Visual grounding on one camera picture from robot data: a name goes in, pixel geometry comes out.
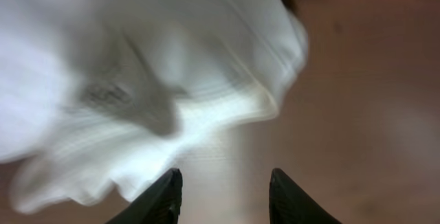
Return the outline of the white t-shirt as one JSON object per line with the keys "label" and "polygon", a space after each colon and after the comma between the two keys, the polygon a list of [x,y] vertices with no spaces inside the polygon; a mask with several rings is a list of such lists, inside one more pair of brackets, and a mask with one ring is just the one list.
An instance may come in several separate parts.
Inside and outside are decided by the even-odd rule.
{"label": "white t-shirt", "polygon": [[281,0],[1,0],[11,206],[134,201],[182,150],[276,117],[307,49]]}

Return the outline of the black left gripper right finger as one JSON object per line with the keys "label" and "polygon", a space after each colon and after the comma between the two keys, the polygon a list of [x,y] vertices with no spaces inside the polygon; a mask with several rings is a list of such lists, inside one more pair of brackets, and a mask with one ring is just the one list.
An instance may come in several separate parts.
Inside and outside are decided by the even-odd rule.
{"label": "black left gripper right finger", "polygon": [[271,224],[341,224],[280,168],[271,173],[269,219]]}

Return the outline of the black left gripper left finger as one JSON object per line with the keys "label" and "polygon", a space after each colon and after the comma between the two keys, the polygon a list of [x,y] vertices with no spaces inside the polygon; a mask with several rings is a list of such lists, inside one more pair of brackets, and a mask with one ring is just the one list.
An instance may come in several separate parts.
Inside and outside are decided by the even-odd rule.
{"label": "black left gripper left finger", "polygon": [[182,173],[171,168],[106,224],[178,224],[182,187]]}

